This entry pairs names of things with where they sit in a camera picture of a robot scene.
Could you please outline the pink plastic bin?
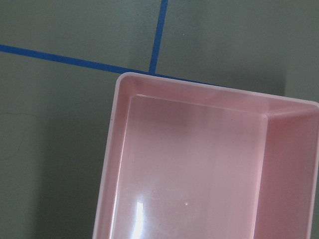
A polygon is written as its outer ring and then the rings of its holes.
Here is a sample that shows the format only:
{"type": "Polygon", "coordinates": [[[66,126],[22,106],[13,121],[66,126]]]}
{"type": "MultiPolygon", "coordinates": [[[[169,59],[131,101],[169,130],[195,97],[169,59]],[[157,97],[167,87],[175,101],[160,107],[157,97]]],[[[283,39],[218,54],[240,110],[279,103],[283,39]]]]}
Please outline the pink plastic bin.
{"type": "Polygon", "coordinates": [[[308,239],[319,105],[124,73],[95,239],[308,239]]]}

